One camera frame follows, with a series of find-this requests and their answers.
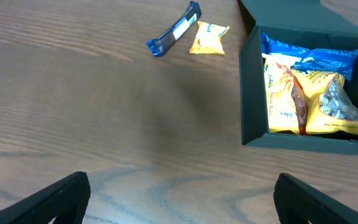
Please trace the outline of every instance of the small yellow packet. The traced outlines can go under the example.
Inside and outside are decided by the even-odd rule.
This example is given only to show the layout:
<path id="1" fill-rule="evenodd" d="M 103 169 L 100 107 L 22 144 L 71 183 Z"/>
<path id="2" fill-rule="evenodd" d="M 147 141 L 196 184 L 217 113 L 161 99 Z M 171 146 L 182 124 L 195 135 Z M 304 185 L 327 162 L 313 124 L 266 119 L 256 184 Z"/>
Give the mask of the small yellow packet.
<path id="1" fill-rule="evenodd" d="M 207 22 L 198 21 L 198 31 L 191 46 L 191 54 L 224 55 L 221 38 L 230 27 L 221 27 Z"/>

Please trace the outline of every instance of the blue snack bag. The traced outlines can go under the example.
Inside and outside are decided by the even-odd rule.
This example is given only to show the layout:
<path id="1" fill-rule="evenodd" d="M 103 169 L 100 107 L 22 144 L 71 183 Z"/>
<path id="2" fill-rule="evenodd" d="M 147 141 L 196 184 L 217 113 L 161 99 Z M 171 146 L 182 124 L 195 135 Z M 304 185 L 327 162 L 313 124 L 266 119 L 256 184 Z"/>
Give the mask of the blue snack bag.
<path id="1" fill-rule="evenodd" d="M 146 42 L 154 57 L 164 56 L 186 30 L 201 17 L 198 2 L 190 1 L 185 13 L 163 34 Z"/>
<path id="2" fill-rule="evenodd" d="M 299 71 L 317 70 L 338 72 L 346 80 L 352 79 L 354 60 L 358 55 L 356 50 L 307 49 L 296 45 L 273 40 L 262 33 L 262 52 L 265 54 L 283 54 L 298 57 L 292 69 Z"/>

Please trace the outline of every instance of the open box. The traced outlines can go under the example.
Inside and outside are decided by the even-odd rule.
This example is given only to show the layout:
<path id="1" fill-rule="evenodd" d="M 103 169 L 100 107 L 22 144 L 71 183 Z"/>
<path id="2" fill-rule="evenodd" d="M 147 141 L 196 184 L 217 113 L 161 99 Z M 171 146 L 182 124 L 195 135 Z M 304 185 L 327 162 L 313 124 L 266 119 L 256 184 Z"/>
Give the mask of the open box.
<path id="1" fill-rule="evenodd" d="M 239 0 L 247 29 L 240 51 L 242 143 L 339 154 L 358 154 L 358 136 L 337 132 L 313 136 L 270 133 L 262 58 L 261 33 L 309 49 L 358 49 L 358 27 L 322 6 L 319 0 Z M 358 56 L 352 80 L 344 87 L 358 108 Z"/>

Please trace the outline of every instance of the wooden surface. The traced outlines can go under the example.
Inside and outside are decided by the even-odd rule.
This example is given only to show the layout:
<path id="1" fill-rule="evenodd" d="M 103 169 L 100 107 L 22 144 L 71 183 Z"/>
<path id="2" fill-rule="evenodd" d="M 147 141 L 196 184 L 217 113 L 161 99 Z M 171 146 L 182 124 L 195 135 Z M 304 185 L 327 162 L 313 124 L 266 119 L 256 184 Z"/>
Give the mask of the wooden surface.
<path id="1" fill-rule="evenodd" d="M 83 170 L 84 223 L 278 223 L 281 172 L 358 211 L 358 156 L 241 146 L 239 6 L 200 5 L 225 56 L 190 55 L 192 26 L 153 58 L 188 1 L 0 0 L 0 209 Z"/>

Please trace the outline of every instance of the blue wrapper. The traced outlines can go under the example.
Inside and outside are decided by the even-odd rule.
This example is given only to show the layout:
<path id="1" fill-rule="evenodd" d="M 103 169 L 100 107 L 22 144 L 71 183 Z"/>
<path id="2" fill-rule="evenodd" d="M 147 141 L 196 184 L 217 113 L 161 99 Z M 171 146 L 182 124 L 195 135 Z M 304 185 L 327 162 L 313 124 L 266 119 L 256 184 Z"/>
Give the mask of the blue wrapper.
<path id="1" fill-rule="evenodd" d="M 265 54 L 278 53 L 298 57 L 291 67 L 299 71 L 319 70 L 338 72 L 346 80 L 352 79 L 354 60 L 357 50 L 307 49 L 296 45 L 273 40 L 262 33 L 262 52 Z"/>
<path id="2" fill-rule="evenodd" d="M 190 1 L 189 7 L 169 29 L 156 39 L 146 42 L 154 57 L 164 56 L 165 53 L 176 43 L 186 30 L 201 17 L 201 8 L 198 2 Z"/>

